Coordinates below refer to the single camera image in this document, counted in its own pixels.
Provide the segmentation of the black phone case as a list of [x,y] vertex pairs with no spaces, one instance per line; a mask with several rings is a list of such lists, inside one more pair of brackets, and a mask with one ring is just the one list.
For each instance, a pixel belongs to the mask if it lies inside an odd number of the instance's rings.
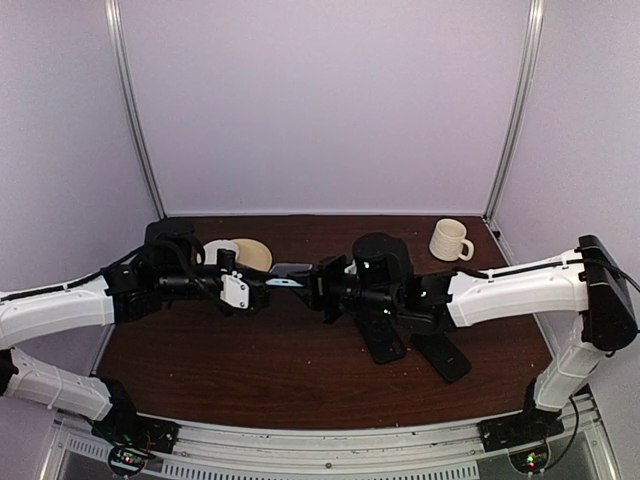
[[412,334],[411,342],[447,383],[455,383],[469,374],[471,362],[444,334]]

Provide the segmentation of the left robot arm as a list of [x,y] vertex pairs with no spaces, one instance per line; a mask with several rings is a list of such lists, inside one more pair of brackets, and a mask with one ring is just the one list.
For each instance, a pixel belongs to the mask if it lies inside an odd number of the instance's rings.
[[250,312],[268,297],[272,255],[251,241],[202,244],[185,219],[149,224],[142,246],[67,283],[1,296],[1,393],[89,420],[123,444],[144,424],[123,385],[39,361],[19,344],[80,327],[130,323],[180,300],[211,300],[225,313]]

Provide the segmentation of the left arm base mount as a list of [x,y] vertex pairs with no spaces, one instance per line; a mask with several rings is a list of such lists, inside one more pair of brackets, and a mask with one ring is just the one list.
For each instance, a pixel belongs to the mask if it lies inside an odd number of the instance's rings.
[[109,410],[100,420],[88,420],[91,433],[107,441],[112,453],[124,464],[145,464],[157,459],[157,453],[171,454],[177,442],[176,422],[138,413],[125,387],[117,380],[98,378],[106,387]]

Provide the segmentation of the light blue cased phone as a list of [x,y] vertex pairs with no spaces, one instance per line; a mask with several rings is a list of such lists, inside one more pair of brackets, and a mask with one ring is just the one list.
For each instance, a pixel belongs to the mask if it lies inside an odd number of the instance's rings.
[[289,278],[271,278],[266,281],[266,284],[270,287],[277,288],[304,288],[305,285]]

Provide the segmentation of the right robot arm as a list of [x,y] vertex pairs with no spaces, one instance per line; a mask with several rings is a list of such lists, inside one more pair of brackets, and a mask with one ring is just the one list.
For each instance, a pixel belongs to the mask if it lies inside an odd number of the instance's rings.
[[538,262],[417,275],[405,242],[376,232],[357,239],[350,258],[327,258],[287,277],[311,309],[324,313],[326,322],[349,314],[384,327],[407,328],[424,356],[433,355],[439,338],[455,329],[525,314],[576,313],[563,350],[529,384],[523,410],[484,424],[491,439],[500,428],[526,442],[546,434],[599,362],[626,348],[639,333],[629,295],[637,284],[594,235]]

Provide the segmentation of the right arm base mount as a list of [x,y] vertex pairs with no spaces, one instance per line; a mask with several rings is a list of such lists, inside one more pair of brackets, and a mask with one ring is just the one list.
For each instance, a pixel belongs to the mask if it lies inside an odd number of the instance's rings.
[[544,475],[564,459],[575,442],[580,423],[576,402],[569,397],[575,414],[573,431],[564,450],[553,456],[549,439],[564,432],[564,425],[560,420],[562,411],[545,411],[535,405],[535,383],[532,380],[527,386],[522,411],[478,423],[484,451],[489,453],[520,447],[520,450],[509,454],[510,462],[516,471],[529,477]]

